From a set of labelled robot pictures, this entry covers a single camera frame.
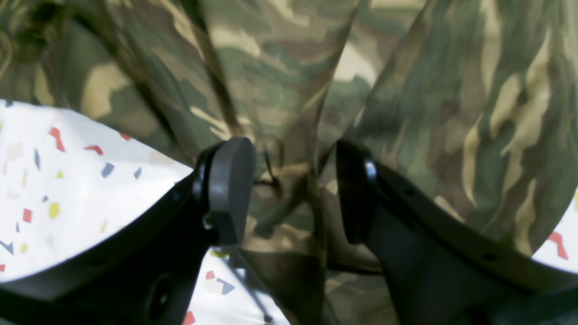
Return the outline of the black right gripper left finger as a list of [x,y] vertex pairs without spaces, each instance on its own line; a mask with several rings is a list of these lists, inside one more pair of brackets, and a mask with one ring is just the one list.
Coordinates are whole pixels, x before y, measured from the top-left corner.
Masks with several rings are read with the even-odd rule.
[[142,216],[54,267],[1,284],[13,325],[181,325],[205,253],[243,241],[256,154],[246,137],[204,150]]

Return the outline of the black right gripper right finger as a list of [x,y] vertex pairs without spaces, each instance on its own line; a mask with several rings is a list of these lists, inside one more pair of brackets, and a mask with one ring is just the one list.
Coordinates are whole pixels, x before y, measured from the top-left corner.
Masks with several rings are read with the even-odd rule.
[[345,236],[378,259],[402,325],[575,325],[577,276],[464,226],[364,146],[339,140]]

